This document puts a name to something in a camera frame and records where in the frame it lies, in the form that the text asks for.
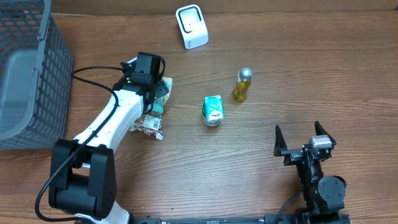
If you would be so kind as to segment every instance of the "wooden surface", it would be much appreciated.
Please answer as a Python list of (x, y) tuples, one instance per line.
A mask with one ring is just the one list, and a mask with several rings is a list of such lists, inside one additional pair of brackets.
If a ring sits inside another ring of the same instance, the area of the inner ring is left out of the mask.
[(398, 0), (54, 0), (53, 11), (81, 15), (175, 14), (189, 4), (203, 13), (393, 10)]
[[(295, 167), (272, 155), (275, 125), (288, 147), (319, 120), (337, 140), (325, 175), (348, 183), (353, 223), (398, 223), (398, 13), (302, 12), (205, 15), (210, 41), (185, 50), (171, 16), (56, 18), (75, 68), (118, 66), (138, 51), (161, 55), (173, 89), (163, 141), (127, 133), (116, 153), (117, 201), (136, 217), (255, 217), (276, 213), (299, 189)], [(239, 69), (253, 83), (238, 104)], [(119, 72), (79, 73), (112, 86)], [(221, 95), (225, 120), (201, 121), (203, 97)], [(110, 94), (73, 81), (67, 139), (82, 132)], [(34, 201), (49, 177), (50, 149), (0, 151), (0, 223), (42, 223)], [(47, 194), (42, 211), (51, 209)], [(302, 199), (286, 209), (303, 206)]]

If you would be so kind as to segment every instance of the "white label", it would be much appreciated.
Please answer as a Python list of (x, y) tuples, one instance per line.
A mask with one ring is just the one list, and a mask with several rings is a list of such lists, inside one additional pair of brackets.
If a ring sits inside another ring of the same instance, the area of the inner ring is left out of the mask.
[(145, 115), (145, 120), (144, 120), (144, 124), (143, 126), (145, 128), (151, 128), (154, 130), (158, 130), (159, 129), (159, 125), (160, 125), (160, 119), (159, 118), (155, 118), (153, 116), (150, 115)]

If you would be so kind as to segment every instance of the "plastic bottle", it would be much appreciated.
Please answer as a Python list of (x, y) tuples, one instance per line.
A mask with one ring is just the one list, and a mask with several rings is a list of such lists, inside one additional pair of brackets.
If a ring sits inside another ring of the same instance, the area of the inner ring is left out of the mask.
[(238, 73), (238, 78), (236, 79), (236, 86), (232, 91), (232, 96), (235, 101), (243, 102), (246, 100), (248, 95), (248, 89), (251, 84), (252, 70), (249, 67), (244, 67)]

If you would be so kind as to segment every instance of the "basket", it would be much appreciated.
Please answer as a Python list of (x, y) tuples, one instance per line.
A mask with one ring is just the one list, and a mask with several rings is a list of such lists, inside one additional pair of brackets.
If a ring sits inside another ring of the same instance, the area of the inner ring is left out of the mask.
[(64, 136), (72, 69), (51, 0), (0, 1), (0, 149), (50, 147)]

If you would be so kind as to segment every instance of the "bottle cap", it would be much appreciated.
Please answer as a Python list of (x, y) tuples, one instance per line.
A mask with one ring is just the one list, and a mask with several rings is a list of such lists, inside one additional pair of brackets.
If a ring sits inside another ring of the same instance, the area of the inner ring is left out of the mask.
[(243, 77), (250, 77), (252, 74), (252, 70), (249, 67), (244, 67), (242, 68), (241, 73)]

